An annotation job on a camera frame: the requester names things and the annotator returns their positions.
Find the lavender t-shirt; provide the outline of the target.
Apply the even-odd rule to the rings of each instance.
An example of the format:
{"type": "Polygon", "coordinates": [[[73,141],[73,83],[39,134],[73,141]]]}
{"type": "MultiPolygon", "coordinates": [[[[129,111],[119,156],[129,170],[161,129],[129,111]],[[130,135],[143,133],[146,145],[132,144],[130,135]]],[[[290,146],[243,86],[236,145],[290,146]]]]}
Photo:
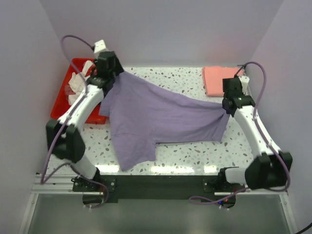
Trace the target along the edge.
{"type": "Polygon", "coordinates": [[[229,115],[220,103],[174,93],[128,72],[121,73],[100,104],[110,121],[122,171],[156,160],[156,144],[221,141],[229,115]]]}

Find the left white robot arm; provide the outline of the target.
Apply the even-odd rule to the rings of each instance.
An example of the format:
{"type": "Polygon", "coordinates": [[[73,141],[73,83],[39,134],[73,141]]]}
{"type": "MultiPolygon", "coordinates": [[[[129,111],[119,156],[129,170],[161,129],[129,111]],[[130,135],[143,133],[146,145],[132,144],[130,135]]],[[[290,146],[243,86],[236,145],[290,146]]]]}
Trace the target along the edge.
{"type": "Polygon", "coordinates": [[[57,120],[46,124],[48,156],[64,160],[73,170],[88,180],[98,175],[97,167],[85,155],[81,130],[94,108],[112,89],[123,68],[114,51],[100,52],[95,68],[84,82],[86,87],[74,104],[57,120]]]}

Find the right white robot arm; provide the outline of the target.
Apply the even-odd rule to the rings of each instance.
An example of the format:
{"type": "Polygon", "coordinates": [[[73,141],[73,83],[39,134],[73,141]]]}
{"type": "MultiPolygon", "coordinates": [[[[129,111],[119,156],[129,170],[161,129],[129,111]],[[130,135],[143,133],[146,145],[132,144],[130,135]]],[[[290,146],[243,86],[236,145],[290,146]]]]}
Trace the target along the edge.
{"type": "Polygon", "coordinates": [[[244,184],[251,190],[283,191],[289,186],[293,158],[283,152],[266,131],[251,96],[243,93],[239,77],[222,81],[222,107],[243,130],[253,154],[247,168],[223,168],[219,176],[230,184],[244,184]]]}

